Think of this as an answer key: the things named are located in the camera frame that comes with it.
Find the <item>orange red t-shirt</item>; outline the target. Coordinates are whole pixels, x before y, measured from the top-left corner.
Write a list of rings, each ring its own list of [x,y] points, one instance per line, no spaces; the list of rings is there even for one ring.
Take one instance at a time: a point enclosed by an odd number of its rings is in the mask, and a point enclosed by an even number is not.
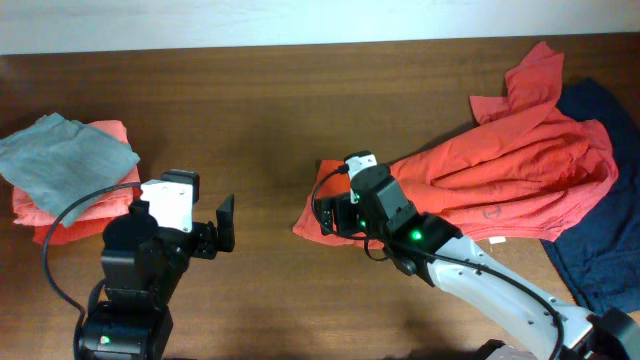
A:
[[[558,108],[564,56],[540,42],[505,75],[504,97],[473,96],[475,128],[390,167],[418,211],[474,240],[556,240],[619,177],[601,122]]]

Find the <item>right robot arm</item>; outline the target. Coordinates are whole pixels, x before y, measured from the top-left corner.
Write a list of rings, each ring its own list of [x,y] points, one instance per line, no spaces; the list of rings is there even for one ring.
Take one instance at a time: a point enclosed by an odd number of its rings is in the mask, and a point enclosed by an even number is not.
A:
[[[388,166],[350,178],[350,191],[311,199],[323,234],[369,243],[407,276],[475,307],[518,340],[524,351],[496,345],[491,359],[636,359],[639,326],[611,308],[598,316],[528,282],[446,220],[419,212]]]

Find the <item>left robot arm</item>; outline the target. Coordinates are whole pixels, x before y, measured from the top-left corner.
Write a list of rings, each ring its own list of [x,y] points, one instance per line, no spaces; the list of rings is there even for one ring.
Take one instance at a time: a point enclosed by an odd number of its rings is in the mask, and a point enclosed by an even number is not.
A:
[[[235,247],[235,199],[207,223],[193,220],[200,177],[170,170],[141,185],[127,214],[102,237],[104,278],[92,290],[75,336],[79,359],[159,359],[173,320],[169,302],[194,258],[212,260]]]

